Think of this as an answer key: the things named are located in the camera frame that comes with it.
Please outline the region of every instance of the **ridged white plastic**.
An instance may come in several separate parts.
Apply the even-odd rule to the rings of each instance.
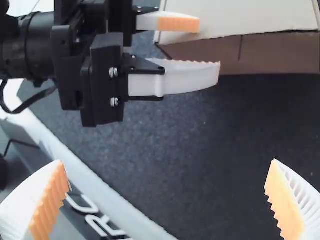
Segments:
[[[155,11],[138,15],[136,18],[136,29],[140,31],[198,33],[200,19],[187,14]]]
[[[48,240],[69,182],[59,160],[41,168],[0,204],[3,240]]]
[[[129,96],[145,97],[184,94],[215,86],[219,81],[220,62],[148,59],[165,68],[164,75],[129,75]]]
[[[275,184],[284,184],[288,192],[280,197],[275,197],[277,186],[269,185],[266,195],[272,203],[271,209],[275,212],[274,218],[279,221],[278,227],[281,228],[281,236],[285,240],[319,240],[320,239],[320,193],[305,179],[294,172],[291,168],[278,160],[274,160],[278,173],[283,176],[284,181],[275,181]],[[289,199],[292,204],[290,212],[284,212],[285,207],[280,207],[281,201]],[[290,213],[296,213],[298,217],[293,217]],[[294,234],[293,230],[289,235],[282,233],[287,228],[298,230]]]

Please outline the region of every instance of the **screw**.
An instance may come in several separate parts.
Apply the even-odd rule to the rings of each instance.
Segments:
[[[110,105],[111,105],[111,107],[113,107],[113,108],[118,107],[118,106],[119,106],[119,98],[117,98],[117,97],[111,98],[111,100],[110,100]]]
[[[119,76],[119,73],[118,73],[118,68],[116,67],[111,67],[110,70],[109,70],[109,76],[110,78],[116,78]]]

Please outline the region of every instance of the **white cardboard panel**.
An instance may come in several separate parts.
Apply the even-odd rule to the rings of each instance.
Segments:
[[[10,8],[8,15],[19,17],[30,14],[39,0],[9,0]]]
[[[155,42],[173,44],[226,36],[318,30],[313,0],[162,0],[161,10],[200,18],[200,33],[161,32]]]
[[[34,11],[48,13],[55,10],[55,0],[39,0],[39,3],[36,5]]]

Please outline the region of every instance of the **black metal bracket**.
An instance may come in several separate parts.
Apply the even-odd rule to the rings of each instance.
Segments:
[[[8,164],[4,156],[0,154],[0,191],[3,191],[8,184]]]

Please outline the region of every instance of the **cardboard box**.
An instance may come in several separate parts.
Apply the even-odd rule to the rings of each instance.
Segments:
[[[163,11],[200,18],[200,33],[157,32],[154,41],[174,60],[220,61],[222,75],[319,74],[318,1],[255,2],[163,0]]]

